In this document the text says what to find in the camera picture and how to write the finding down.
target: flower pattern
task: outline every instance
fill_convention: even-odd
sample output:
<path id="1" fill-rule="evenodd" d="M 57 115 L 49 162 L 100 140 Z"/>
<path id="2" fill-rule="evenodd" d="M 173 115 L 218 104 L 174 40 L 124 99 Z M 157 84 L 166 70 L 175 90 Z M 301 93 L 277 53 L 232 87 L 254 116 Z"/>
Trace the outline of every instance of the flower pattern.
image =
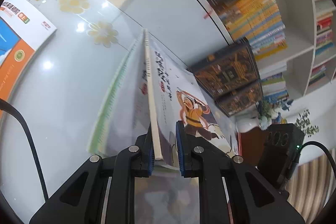
<path id="1" fill-rule="evenodd" d="M 90 23 L 90 30 L 87 30 L 87 34 L 94 37 L 94 43 L 96 45 L 103 44 L 105 47 L 111 47 L 112 43 L 118 43 L 116 36 L 118 32 L 112 28 L 112 24 L 103 23 L 98 21 L 97 24 Z"/>
<path id="2" fill-rule="evenodd" d="M 59 8 L 62 12 L 82 14 L 90 7 L 87 0 L 58 0 Z"/>

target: cartoon character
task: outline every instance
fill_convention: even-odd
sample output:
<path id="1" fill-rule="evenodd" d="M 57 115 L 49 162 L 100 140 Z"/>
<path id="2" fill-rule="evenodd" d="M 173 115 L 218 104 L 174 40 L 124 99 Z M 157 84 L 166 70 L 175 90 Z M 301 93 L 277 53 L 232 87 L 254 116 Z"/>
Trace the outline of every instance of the cartoon character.
<path id="1" fill-rule="evenodd" d="M 181 120 L 184 122 L 184 128 L 185 132 L 190 135 L 196 135 L 198 132 L 203 138 L 207 139 L 208 141 L 213 138 L 219 137 L 213 133 L 208 131 L 209 124 L 208 122 L 202 117 L 202 114 L 209 114 L 210 109 L 208 105 L 202 104 L 200 100 L 192 96 L 186 91 L 183 90 L 177 90 L 176 91 L 177 100 L 179 104 L 181 105 L 180 110 L 180 117 Z"/>

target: white table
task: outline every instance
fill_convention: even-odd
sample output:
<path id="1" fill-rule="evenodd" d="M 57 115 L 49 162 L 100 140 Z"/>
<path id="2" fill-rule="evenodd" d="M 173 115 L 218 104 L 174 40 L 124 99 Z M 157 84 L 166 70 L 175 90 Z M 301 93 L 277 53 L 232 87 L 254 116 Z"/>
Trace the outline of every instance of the white table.
<path id="1" fill-rule="evenodd" d="M 82 3 L 83 11 L 75 10 L 80 14 L 61 11 L 59 0 L 28 1 L 58 30 L 31 60 L 9 102 L 27 121 L 51 196 L 90 157 L 87 145 L 105 93 L 142 27 L 106 0 L 85 0 L 89 6 Z M 95 45 L 87 31 L 99 21 L 112 24 L 119 44 Z M 224 122 L 233 128 L 229 119 Z M 0 135 L 0 189 L 28 224 L 44 203 L 33 157 L 13 117 L 4 117 Z M 136 179 L 135 218 L 137 223 L 199 223 L 197 179 L 179 172 Z"/>

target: gold-patterned book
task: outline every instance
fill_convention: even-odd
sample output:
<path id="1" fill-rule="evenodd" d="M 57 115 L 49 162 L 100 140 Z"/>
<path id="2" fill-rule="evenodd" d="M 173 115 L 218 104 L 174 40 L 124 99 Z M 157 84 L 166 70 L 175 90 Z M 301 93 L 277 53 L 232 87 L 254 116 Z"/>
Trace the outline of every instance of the gold-patterned book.
<path id="1" fill-rule="evenodd" d="M 218 108 L 228 117 L 243 111 L 263 98 L 263 88 L 257 80 L 234 90 L 216 101 Z"/>
<path id="2" fill-rule="evenodd" d="M 189 71 L 199 85 L 214 99 L 260 79 L 259 71 L 247 39 L 225 47 Z"/>

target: illustration of boy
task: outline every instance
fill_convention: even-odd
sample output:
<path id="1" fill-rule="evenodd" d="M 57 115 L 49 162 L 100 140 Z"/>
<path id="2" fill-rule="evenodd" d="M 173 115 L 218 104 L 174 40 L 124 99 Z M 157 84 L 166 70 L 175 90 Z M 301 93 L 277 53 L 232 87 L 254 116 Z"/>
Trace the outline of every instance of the illustration of boy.
<path id="1" fill-rule="evenodd" d="M 187 125 L 184 126 L 185 132 L 193 136 L 195 136 L 198 132 L 203 138 L 207 139 L 208 141 L 213 138 L 219 139 L 219 137 L 215 133 L 205 129 L 201 123 L 200 119 L 204 120 L 204 118 L 202 117 L 202 114 L 204 112 L 202 109 L 202 104 L 194 99 L 194 102 L 198 105 L 197 108 L 194 108 L 194 103 L 191 98 L 184 94 L 184 99 L 182 99 L 182 92 L 178 90 L 176 91 L 176 95 L 177 100 L 182 107 L 182 113 L 180 113 L 181 119 L 184 120 L 183 112 L 185 113 L 186 117 Z"/>

